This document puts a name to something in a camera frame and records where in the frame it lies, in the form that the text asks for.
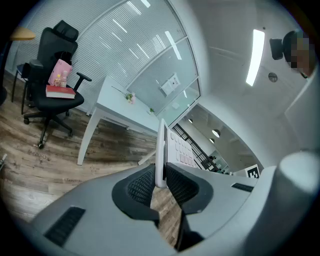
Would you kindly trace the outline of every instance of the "window blind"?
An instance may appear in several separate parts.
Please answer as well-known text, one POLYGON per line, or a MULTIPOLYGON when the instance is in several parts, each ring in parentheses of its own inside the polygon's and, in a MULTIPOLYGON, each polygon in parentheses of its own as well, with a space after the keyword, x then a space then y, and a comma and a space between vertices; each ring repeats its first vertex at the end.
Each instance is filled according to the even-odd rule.
MULTIPOLYGON (((92 78, 79 88, 86 110, 97 99, 106 78, 124 88, 162 51, 171 46, 165 31, 175 41, 185 37, 176 17, 164 0, 141 0, 122 3, 98 19, 78 40, 73 59, 75 70, 92 78)), ((75 84, 76 72, 68 77, 75 84)))
POLYGON ((121 0, 44 0, 36 5, 21 21, 20 25, 35 33, 35 39, 16 42, 11 47, 6 69, 10 72, 16 66, 37 58, 42 31, 53 28, 64 20, 79 31, 79 34, 105 10, 121 0))

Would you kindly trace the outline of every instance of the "round ceiling lamp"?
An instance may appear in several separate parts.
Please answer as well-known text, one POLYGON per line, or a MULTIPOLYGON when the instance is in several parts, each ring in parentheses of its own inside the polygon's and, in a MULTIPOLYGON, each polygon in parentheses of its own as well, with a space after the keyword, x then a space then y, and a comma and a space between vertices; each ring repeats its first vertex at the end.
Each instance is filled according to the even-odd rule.
POLYGON ((212 130, 212 133, 214 134, 214 136, 216 136, 216 137, 220 138, 221 133, 220 133, 220 131, 219 131, 219 130, 214 129, 214 130, 212 130))

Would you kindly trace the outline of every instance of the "ceiling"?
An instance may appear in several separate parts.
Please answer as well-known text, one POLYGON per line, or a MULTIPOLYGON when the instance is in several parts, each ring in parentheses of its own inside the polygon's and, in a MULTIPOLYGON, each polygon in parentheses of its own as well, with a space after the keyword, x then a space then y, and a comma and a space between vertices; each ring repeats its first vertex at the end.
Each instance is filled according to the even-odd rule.
POLYGON ((196 105, 186 117, 193 120, 192 125, 208 139, 208 142, 209 139, 214 139, 214 146, 233 171, 259 164, 252 151, 216 116, 196 105), (214 136, 213 129, 220 131, 219 138, 214 136))
MULTIPOLYGON (((198 66, 203 84, 200 86, 209 87, 210 93, 203 93, 198 104, 223 121, 264 167, 278 164, 284 156, 299 149, 285 111, 307 80, 292 71, 284 58, 273 60, 269 40, 283 39, 299 25, 271 0, 186 1, 199 23, 208 57, 205 75, 209 78, 205 82, 203 69, 198 66), (253 30, 263 31, 265 39, 258 74, 250 86, 246 78, 253 30), (270 72, 276 73, 277 82, 269 80, 270 72)), ((204 129, 202 133, 210 136, 204 129)))
POLYGON ((306 80, 292 71, 284 58, 273 60, 269 39, 283 38, 299 26, 278 4, 265 0, 189 1, 209 49, 211 89, 228 103, 255 108, 277 117, 298 95, 306 80), (254 85, 246 84, 253 29, 265 33, 261 65, 254 85), (276 73, 278 81, 268 79, 276 73))

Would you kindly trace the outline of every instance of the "white desk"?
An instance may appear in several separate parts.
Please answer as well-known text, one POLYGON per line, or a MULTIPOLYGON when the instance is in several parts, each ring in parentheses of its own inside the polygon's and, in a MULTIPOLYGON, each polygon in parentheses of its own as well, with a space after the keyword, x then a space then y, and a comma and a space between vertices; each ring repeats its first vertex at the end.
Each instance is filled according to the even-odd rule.
MULTIPOLYGON (((78 155, 78 165, 82 165, 84 162, 89 142, 101 118, 107 118, 130 127, 133 130, 157 136, 159 120, 155 115, 148 114, 150 108, 139 99, 136 99, 134 104, 128 103, 125 95, 113 87, 123 90, 123 87, 116 81, 110 77, 106 77, 95 104, 93 114, 85 129, 78 155)), ((148 154, 139 164, 145 162, 154 153, 155 151, 148 154)))

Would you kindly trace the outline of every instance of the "glass door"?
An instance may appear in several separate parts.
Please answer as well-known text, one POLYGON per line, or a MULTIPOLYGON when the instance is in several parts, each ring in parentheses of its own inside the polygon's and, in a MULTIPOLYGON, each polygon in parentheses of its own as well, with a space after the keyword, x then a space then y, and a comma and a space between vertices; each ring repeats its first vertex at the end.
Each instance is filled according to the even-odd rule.
POLYGON ((189 106, 191 106, 200 96, 198 79, 189 87, 180 92, 158 115, 158 119, 165 120, 167 125, 171 125, 180 117, 189 106))

